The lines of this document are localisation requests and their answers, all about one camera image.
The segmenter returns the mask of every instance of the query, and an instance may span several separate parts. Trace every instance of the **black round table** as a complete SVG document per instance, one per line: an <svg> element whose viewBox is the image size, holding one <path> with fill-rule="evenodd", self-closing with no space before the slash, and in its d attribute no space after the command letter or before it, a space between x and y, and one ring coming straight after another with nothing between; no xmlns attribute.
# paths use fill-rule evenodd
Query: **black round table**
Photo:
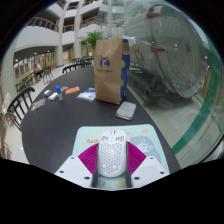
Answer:
<svg viewBox="0 0 224 224"><path fill-rule="evenodd" d="M63 101L48 100L46 90L56 92L56 86L78 86L79 92L65 94ZM55 173L72 155L77 131L82 126L122 126L151 124L154 126L163 147L170 173L180 166L163 135L150 116L127 90L126 101L136 104L131 121L116 117L119 105L98 100L88 102L76 97L89 87L94 88L93 67L78 69L53 80L40 92L34 102L46 98L46 105L36 111L28 110L23 119L22 141L26 157L31 165Z"/></svg>

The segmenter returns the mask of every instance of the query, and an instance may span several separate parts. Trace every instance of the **honeycomb mouse shell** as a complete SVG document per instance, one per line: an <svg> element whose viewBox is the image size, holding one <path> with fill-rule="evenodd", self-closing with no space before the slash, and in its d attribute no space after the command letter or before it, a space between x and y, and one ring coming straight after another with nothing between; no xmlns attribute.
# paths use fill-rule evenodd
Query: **honeycomb mouse shell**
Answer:
<svg viewBox="0 0 224 224"><path fill-rule="evenodd" d="M110 129L102 133L98 150L98 172L105 177L117 177L126 167L126 132Z"/></svg>

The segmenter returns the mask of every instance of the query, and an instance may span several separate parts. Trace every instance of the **orange object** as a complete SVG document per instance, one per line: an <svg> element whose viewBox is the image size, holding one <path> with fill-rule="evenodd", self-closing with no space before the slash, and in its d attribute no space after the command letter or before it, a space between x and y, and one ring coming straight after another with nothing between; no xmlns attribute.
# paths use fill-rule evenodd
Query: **orange object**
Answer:
<svg viewBox="0 0 224 224"><path fill-rule="evenodd" d="M79 87L74 87L74 88L71 88L71 89L66 89L65 90L65 94L70 94L70 93L74 93L74 92L77 92L79 91Z"/></svg>

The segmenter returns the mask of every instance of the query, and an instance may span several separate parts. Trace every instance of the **balcony railing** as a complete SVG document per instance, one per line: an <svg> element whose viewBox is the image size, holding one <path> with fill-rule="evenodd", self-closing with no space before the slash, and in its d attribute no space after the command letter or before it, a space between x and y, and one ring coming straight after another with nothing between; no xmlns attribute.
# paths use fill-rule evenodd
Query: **balcony railing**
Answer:
<svg viewBox="0 0 224 224"><path fill-rule="evenodd" d="M63 27L63 33L69 32L69 31L74 31L75 27L74 25L67 25Z"/></svg>
<svg viewBox="0 0 224 224"><path fill-rule="evenodd" d="M81 24L80 24L80 29L83 28L83 27L86 27L88 25L95 24L96 20L97 20L97 16L94 16L92 18L89 18L89 19L86 19L86 20L82 21Z"/></svg>
<svg viewBox="0 0 224 224"><path fill-rule="evenodd" d="M39 18L39 17L35 17L33 19L31 19L27 26L39 26L39 27L44 27L45 29L49 29L49 30L53 30L58 32L58 25L56 25L55 23L43 19L43 18Z"/></svg>
<svg viewBox="0 0 224 224"><path fill-rule="evenodd" d="M67 8L67 11L69 11L69 10L73 10L73 9L77 9L77 8L78 8L77 5L75 5L75 6L69 6L69 7Z"/></svg>

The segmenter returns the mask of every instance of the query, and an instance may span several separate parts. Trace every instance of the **logo on paper bag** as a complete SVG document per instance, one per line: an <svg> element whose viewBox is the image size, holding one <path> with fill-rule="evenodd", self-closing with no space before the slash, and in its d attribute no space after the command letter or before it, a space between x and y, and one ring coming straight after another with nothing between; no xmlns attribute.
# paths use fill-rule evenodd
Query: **logo on paper bag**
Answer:
<svg viewBox="0 0 224 224"><path fill-rule="evenodd" d="M101 60L100 60L100 67L101 68L102 68L103 64L109 67L110 66L110 60L108 58L101 58Z"/></svg>

